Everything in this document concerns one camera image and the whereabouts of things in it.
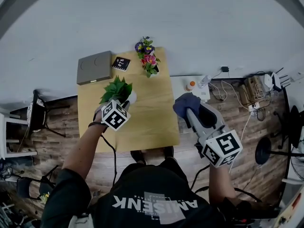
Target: flower arrangement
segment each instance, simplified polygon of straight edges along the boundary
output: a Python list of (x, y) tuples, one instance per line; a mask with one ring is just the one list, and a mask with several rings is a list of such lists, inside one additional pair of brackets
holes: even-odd
[(48, 198), (49, 198), (49, 192), (48, 192), (48, 193), (45, 193), (45, 194), (42, 194), (39, 198), (41, 199), (41, 203), (46, 204), (46, 203), (47, 203), (47, 200), (48, 200)]
[(142, 67), (147, 71), (147, 77), (150, 78), (151, 75), (157, 74), (159, 69), (157, 67), (157, 62), (161, 62), (153, 53), (155, 47), (152, 46), (153, 41), (148, 40), (150, 37), (143, 37), (135, 45), (135, 50), (137, 51), (138, 58), (142, 62)]
[(101, 97), (101, 102), (99, 104), (108, 102), (111, 98), (123, 103), (128, 99), (132, 92), (132, 84), (127, 84), (124, 78), (120, 81), (119, 76), (116, 76), (115, 80), (104, 89), (105, 94)]

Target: black card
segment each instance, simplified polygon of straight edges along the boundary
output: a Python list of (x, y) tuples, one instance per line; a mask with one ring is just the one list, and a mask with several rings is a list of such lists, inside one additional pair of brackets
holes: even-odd
[(115, 59), (115, 62), (112, 65), (112, 67), (116, 68), (118, 70), (127, 71), (130, 61), (131, 60), (126, 59), (126, 58), (117, 57)]

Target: gray box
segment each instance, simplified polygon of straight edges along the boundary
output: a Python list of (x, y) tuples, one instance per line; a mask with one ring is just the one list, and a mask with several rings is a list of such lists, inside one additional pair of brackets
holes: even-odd
[(112, 53), (105, 51), (79, 59), (77, 84), (84, 85), (112, 78)]

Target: black shoe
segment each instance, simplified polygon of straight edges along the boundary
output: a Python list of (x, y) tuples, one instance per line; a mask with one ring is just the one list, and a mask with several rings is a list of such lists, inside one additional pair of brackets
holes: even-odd
[(147, 164), (143, 158), (143, 153), (140, 150), (133, 150), (131, 151), (131, 156), (137, 163), (138, 161), (142, 161), (145, 165)]
[(168, 146), (163, 148), (163, 153), (165, 155), (165, 159), (168, 157), (173, 157), (174, 156), (174, 148), (173, 146)]

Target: charger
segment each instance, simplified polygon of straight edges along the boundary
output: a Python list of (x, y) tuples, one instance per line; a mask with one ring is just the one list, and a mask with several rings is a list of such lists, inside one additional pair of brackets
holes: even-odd
[(223, 73), (228, 73), (228, 72), (229, 72), (229, 67), (227, 67), (227, 66), (222, 66), (222, 67), (220, 68), (220, 70), (221, 70)]

